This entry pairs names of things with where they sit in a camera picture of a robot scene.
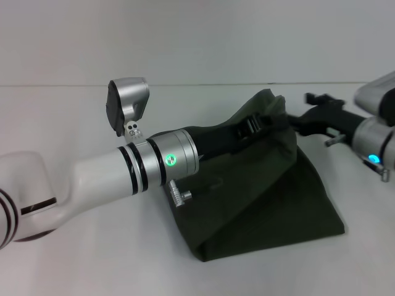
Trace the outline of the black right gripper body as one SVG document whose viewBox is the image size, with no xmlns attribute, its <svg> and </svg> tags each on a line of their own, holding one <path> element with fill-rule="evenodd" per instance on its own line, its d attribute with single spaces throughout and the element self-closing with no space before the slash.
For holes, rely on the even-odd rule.
<svg viewBox="0 0 395 296">
<path fill-rule="evenodd" d="M 288 115 L 288 121 L 301 136 L 323 134 L 333 138 L 327 131 L 331 128 L 345 135 L 346 139 L 352 139 L 362 123 L 362 117 L 345 111 L 342 107 L 318 105 L 300 117 Z"/>
</svg>

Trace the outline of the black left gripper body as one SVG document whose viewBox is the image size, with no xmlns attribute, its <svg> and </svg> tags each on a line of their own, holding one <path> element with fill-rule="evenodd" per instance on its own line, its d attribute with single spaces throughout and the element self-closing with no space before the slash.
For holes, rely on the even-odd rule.
<svg viewBox="0 0 395 296">
<path fill-rule="evenodd" d="M 192 140 L 200 161 L 244 149 L 242 123 L 209 127 L 192 127 Z"/>
</svg>

